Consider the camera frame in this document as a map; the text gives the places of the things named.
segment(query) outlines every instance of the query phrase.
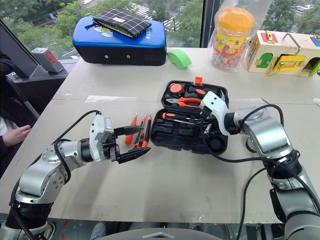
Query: person's hand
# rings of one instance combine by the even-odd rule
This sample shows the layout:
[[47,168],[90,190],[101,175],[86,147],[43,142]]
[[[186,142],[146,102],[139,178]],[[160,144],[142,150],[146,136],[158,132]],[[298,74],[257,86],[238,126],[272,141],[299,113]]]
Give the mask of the person's hand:
[[2,136],[2,140],[5,146],[9,148],[25,140],[30,131],[30,125],[25,125],[16,129],[12,129]]

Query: black plastic case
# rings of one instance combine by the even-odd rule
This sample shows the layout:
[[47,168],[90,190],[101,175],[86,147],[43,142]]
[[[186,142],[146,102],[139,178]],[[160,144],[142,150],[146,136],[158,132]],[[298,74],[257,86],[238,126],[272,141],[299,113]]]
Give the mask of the black plastic case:
[[[171,104],[166,102],[166,99],[169,98],[179,98],[178,96],[174,97],[169,92],[169,87],[174,83],[183,84],[187,87],[193,86],[206,92],[214,92],[225,101],[227,106],[229,105],[228,91],[224,87],[210,84],[198,85],[190,81],[171,81],[167,84],[165,92],[161,98],[161,103],[164,108],[159,110],[154,116],[150,135],[151,141],[156,146],[161,146],[172,150],[180,151],[181,149],[184,149],[191,150],[192,153],[195,154],[210,154],[201,138],[200,126],[193,126],[193,128],[190,128],[186,123],[162,119],[162,114],[165,112],[186,115],[189,118],[199,119],[200,117],[201,109],[198,107],[180,107],[175,103]],[[208,136],[205,136],[205,138],[207,139],[207,143],[211,150],[218,155],[227,149],[228,136],[220,133],[218,121],[216,119],[213,119],[211,123],[211,132],[208,134]]]

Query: plastic jar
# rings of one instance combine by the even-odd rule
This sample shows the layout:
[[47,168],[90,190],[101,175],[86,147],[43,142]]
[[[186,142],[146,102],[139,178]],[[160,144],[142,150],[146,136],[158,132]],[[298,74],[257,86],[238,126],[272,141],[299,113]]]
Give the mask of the plastic jar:
[[234,68],[247,46],[255,18],[240,7],[227,8],[218,13],[213,36],[212,63],[222,69]]

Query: toolbox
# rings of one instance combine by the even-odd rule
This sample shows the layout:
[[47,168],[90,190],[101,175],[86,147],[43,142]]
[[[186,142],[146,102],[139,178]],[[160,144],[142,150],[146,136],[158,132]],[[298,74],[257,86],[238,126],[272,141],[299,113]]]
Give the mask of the toolbox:
[[77,23],[72,43],[87,63],[163,65],[167,53],[164,25],[154,20],[145,21],[151,23],[151,26],[137,38],[132,39],[116,31],[94,25],[93,18],[86,16]]
[[[156,146],[172,150],[191,150],[196,154],[210,154],[201,136],[201,100],[207,92],[213,92],[229,105],[228,92],[224,87],[202,84],[202,77],[190,81],[170,81],[161,98],[163,109],[153,119],[150,139]],[[203,130],[209,123],[203,123]],[[227,149],[228,136],[222,135],[217,119],[213,116],[209,133],[204,135],[207,145],[218,154]]]

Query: plaid pouch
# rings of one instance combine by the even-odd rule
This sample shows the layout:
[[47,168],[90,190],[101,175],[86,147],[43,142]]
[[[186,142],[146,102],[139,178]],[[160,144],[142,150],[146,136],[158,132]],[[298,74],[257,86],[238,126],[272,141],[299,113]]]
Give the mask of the plaid pouch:
[[132,39],[138,37],[151,26],[149,22],[114,8],[110,8],[94,16],[93,21],[102,27],[114,30]]

